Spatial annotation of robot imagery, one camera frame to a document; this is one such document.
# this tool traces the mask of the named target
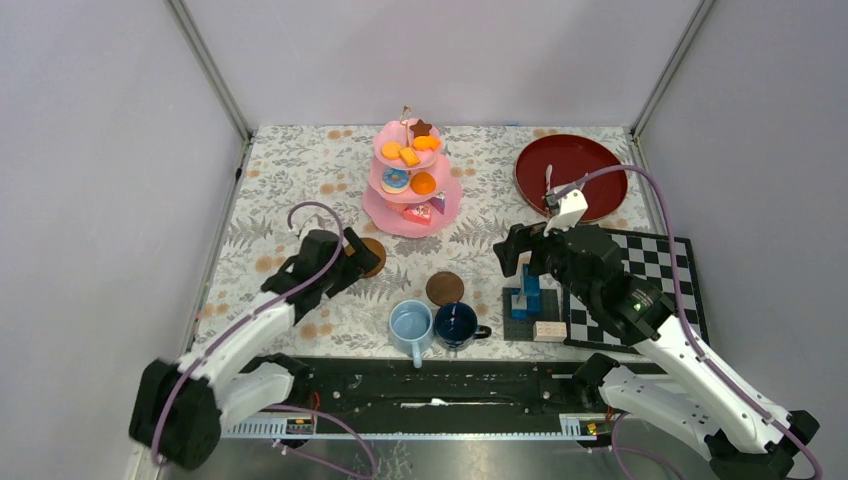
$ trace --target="mug handle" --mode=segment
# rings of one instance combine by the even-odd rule
[[[412,366],[421,368],[421,346],[418,342],[412,344]]]
[[[489,338],[492,336],[492,327],[486,325],[478,325],[477,332],[474,333],[474,338]]]

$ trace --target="light blue mug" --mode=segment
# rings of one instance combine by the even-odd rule
[[[433,312],[418,300],[405,300],[389,316],[392,344],[412,357],[415,368],[421,368],[421,352],[433,345]]]

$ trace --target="checkered board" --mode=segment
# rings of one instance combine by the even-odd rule
[[[674,302],[671,255],[667,238],[650,233],[625,232],[606,228],[604,230],[621,247],[624,270],[647,279],[655,286],[662,288]],[[675,238],[675,247],[686,318],[695,327],[695,331],[701,332],[701,337],[709,343],[707,321],[704,317],[701,294],[698,290],[698,277],[695,274],[692,242],[689,239],[677,237]],[[568,295],[568,297],[568,299],[563,299],[562,302],[563,318],[568,325],[568,338],[563,344],[595,350],[636,353],[634,349],[623,346],[619,339],[606,333],[592,319],[580,300],[577,300],[573,295]]]

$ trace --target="star-shaped cookie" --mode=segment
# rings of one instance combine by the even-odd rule
[[[418,120],[418,123],[409,127],[409,129],[412,130],[413,138],[430,135],[431,128],[433,128],[433,125],[420,119]]]

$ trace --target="pink cake stand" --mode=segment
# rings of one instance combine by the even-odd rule
[[[421,238],[445,228],[459,214],[459,200],[462,198],[462,187],[459,182],[450,178],[445,184],[444,192],[447,202],[445,214],[442,215],[436,209],[433,209],[430,225],[421,225],[404,220],[399,213],[386,207],[386,200],[373,188],[366,190],[365,196],[362,198],[362,206],[365,207],[365,212],[380,230],[407,238]]]
[[[368,174],[368,185],[371,186],[386,200],[391,200],[396,203],[422,203],[436,196],[437,193],[445,191],[447,184],[453,180],[450,174],[450,161],[444,155],[436,155],[435,163],[429,168],[415,169],[414,172],[409,172],[410,179],[419,172],[427,172],[436,180],[436,189],[432,192],[419,195],[412,191],[409,187],[403,193],[389,193],[383,190],[383,172],[388,167],[380,163],[376,158],[371,161],[371,173]]]
[[[415,125],[418,122],[417,118],[410,118],[409,125]],[[407,167],[406,163],[401,159],[389,160],[388,158],[383,156],[383,152],[381,149],[383,148],[383,144],[386,142],[398,142],[401,145],[406,145],[404,143],[404,134],[407,129],[404,128],[403,125],[400,124],[399,121],[395,120],[393,122],[389,122],[380,130],[374,137],[374,156],[377,157],[377,160],[383,162],[384,164],[397,168],[398,170],[417,170],[419,168],[427,168],[436,161],[436,157],[438,153],[442,153],[442,145],[439,145],[439,148],[434,150],[415,150],[415,155],[418,156],[418,160],[421,161],[418,165],[414,167]],[[430,129],[430,135],[436,138],[440,138],[439,130],[436,127]],[[409,144],[412,145],[412,131],[409,131]]]

